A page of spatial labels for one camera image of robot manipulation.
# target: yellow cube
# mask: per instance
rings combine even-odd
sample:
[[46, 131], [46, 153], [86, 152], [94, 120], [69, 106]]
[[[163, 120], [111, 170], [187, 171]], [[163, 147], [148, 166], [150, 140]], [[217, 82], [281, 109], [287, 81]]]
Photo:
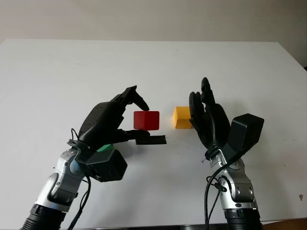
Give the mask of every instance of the yellow cube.
[[192, 124], [189, 121], [191, 118], [190, 108], [188, 106], [178, 106], [175, 107], [173, 113], [173, 120], [175, 128], [192, 128]]

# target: green component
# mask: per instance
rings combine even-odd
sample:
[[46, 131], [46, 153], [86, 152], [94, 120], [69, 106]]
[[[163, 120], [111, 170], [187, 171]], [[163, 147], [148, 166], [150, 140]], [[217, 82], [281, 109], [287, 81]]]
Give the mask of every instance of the green component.
[[113, 150], [113, 149], [114, 149], [113, 144], [109, 144], [109, 145], [104, 145], [103, 147], [98, 149], [97, 152], [103, 152], [103, 151]]

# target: red block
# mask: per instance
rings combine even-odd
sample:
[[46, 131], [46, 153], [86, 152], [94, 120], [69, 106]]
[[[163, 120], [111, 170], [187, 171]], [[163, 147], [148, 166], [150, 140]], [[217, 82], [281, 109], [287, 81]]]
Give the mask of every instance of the red block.
[[159, 111], [135, 111], [133, 127], [138, 130], [158, 130]]

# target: robotic arm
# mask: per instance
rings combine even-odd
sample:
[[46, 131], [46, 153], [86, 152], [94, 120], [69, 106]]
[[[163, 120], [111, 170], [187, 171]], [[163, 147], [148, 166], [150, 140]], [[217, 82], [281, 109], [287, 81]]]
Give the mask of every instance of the robotic arm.
[[[84, 177], [89, 184], [85, 200], [90, 192], [90, 177], [100, 182], [122, 179], [127, 163], [120, 152], [116, 149], [103, 152], [97, 150], [107, 144], [131, 139], [150, 143], [152, 136], [148, 131], [118, 129], [124, 119], [122, 115], [126, 106], [132, 103], [144, 111], [149, 110], [146, 102], [136, 92], [136, 86], [127, 88], [110, 102], [99, 103], [92, 109], [80, 128], [78, 140], [70, 139], [68, 144], [71, 149], [60, 155], [54, 173], [47, 179], [21, 230], [58, 230], [78, 195]], [[69, 230], [73, 228], [81, 212], [82, 209]]]
[[251, 114], [233, 119], [230, 126], [223, 108], [215, 103], [207, 78], [201, 91], [189, 97], [190, 122], [207, 148], [213, 175], [205, 190], [205, 224], [209, 229], [208, 191], [213, 180], [230, 230], [260, 230], [260, 216], [251, 181], [245, 174], [241, 157], [259, 140], [264, 120]]

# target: wire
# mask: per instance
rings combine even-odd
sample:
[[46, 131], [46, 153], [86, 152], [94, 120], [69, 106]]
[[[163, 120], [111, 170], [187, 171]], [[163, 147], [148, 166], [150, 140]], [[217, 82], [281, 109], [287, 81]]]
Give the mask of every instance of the wire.
[[73, 227], [76, 225], [76, 223], [77, 223], [79, 217], [80, 217], [81, 214], [82, 214], [82, 210], [84, 209], [84, 206], [85, 206], [85, 204], [86, 204], [86, 202], [87, 202], [87, 199], [88, 199], [88, 197], [89, 197], [89, 195], [90, 195], [90, 192], [91, 192], [91, 179], [90, 179], [89, 176], [85, 176], [85, 177], [87, 178], [87, 181], [85, 181], [85, 182], [88, 183], [87, 191], [84, 193], [84, 195], [83, 195], [83, 197], [82, 197], [82, 199], [81, 199], [79, 211], [77, 212], [75, 218], [72, 220], [72, 222], [71, 222], [71, 224], [69, 225], [69, 227], [68, 227], [67, 230], [72, 230]]
[[208, 193], [209, 193], [209, 189], [210, 186], [212, 185], [212, 181], [214, 179], [216, 179], [215, 177], [217, 176], [217, 174], [220, 173], [220, 171], [222, 171], [223, 169], [227, 168], [229, 165], [233, 164], [235, 161], [237, 161], [239, 158], [234, 158], [232, 161], [228, 162], [227, 164], [223, 165], [221, 168], [219, 168], [218, 170], [216, 170], [212, 176], [210, 177], [207, 185], [206, 185], [206, 189], [205, 189], [205, 195], [204, 195], [204, 206], [205, 206], [205, 226], [206, 226], [206, 230], [209, 230], [209, 218], [208, 218]]
[[211, 176], [207, 176], [206, 177], [206, 181], [209, 182], [209, 179], [211, 178]]
[[213, 209], [214, 209], [214, 207], [215, 207], [215, 204], [216, 204], [216, 202], [217, 202], [217, 199], [219, 198], [220, 193], [221, 193], [221, 191], [218, 190], [217, 195], [216, 195], [216, 197], [215, 197], [215, 201], [214, 201], [214, 203], [213, 203], [213, 205], [212, 205], [212, 208], [211, 208], [211, 211], [210, 211], [210, 213], [209, 213], [208, 222], [210, 221], [211, 214], [212, 214], [212, 212], [213, 212]]
[[73, 139], [73, 133], [75, 133], [77, 140], [79, 140], [79, 136], [74, 128], [71, 128], [71, 139]]

